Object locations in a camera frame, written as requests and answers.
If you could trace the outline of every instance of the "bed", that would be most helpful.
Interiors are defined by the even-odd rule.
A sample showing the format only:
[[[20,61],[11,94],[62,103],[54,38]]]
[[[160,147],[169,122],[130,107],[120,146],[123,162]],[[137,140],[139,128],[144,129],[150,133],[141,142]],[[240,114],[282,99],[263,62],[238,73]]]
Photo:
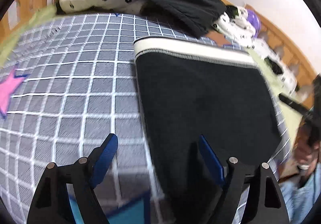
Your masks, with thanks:
[[[41,7],[38,0],[32,4],[32,9]],[[7,48],[0,53],[4,63],[0,79],[16,62],[17,75],[30,74],[11,99],[7,120],[0,121],[0,196],[9,212],[17,223],[25,223],[46,164],[73,163],[100,145],[106,132],[115,132],[120,144],[117,157],[95,190],[103,210],[109,212],[149,188],[151,222],[171,223],[173,216],[154,173],[143,130],[132,42],[147,35],[209,45],[215,42],[209,38],[197,40],[168,24],[133,15],[87,14],[52,19],[53,9],[49,6],[44,11],[27,26],[24,23],[32,11],[16,28],[10,29],[6,19],[1,21],[7,36],[11,30],[16,31],[3,44],[17,45],[11,48],[13,51]],[[299,84],[311,83],[315,73],[300,50],[275,25],[259,17],[263,30],[270,35],[269,45],[285,45],[283,61],[289,64],[300,60]],[[240,49],[234,42],[225,48]],[[263,75],[276,94],[275,79],[265,70]],[[311,107],[312,97],[305,104]],[[287,125],[293,145],[301,117],[280,107],[285,122],[294,122],[293,126]]]

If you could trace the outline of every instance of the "metal screw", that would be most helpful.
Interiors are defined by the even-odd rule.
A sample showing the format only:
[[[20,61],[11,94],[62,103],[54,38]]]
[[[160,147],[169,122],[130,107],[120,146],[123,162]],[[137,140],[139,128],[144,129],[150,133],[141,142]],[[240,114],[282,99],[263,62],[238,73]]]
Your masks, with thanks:
[[[262,163],[262,167],[264,169],[268,169],[270,166],[266,162],[264,162],[264,163]]]
[[[52,169],[55,166],[53,162],[48,163],[47,168]]]
[[[81,157],[78,161],[80,164],[84,164],[87,162],[87,158],[86,157]]]
[[[237,159],[237,158],[235,158],[235,157],[231,157],[231,158],[229,158],[229,161],[231,162],[231,163],[237,163],[239,160]]]

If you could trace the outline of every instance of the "person's arm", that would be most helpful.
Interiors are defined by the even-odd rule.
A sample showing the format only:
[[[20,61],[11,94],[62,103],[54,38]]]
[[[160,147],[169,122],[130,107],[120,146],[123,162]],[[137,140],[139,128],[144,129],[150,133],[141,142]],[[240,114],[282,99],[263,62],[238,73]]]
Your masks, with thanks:
[[[305,175],[301,177],[300,186],[304,186],[311,174],[314,172],[319,156],[320,142],[316,142],[312,147],[307,145],[311,129],[308,125],[303,125],[298,130],[298,142],[293,150],[294,158],[299,164],[309,165]]]

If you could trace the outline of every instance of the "pink star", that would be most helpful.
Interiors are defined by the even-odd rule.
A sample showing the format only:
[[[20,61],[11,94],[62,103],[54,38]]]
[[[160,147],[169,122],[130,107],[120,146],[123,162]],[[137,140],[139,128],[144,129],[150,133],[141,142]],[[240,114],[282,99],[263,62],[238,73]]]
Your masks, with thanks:
[[[8,77],[0,83],[0,115],[5,119],[10,102],[10,96],[20,86],[28,75],[15,75],[15,70],[18,65],[15,65]]]

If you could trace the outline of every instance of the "purple object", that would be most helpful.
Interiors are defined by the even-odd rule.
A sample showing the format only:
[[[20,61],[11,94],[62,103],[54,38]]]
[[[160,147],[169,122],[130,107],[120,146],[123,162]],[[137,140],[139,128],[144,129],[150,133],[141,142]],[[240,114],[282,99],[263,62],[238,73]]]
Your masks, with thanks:
[[[251,23],[252,26],[254,26],[255,28],[255,35],[253,37],[257,37],[257,35],[259,34],[260,30],[261,30],[261,21],[259,19],[259,17],[257,16],[257,14],[255,14],[254,11],[247,9],[248,11],[248,21]]]

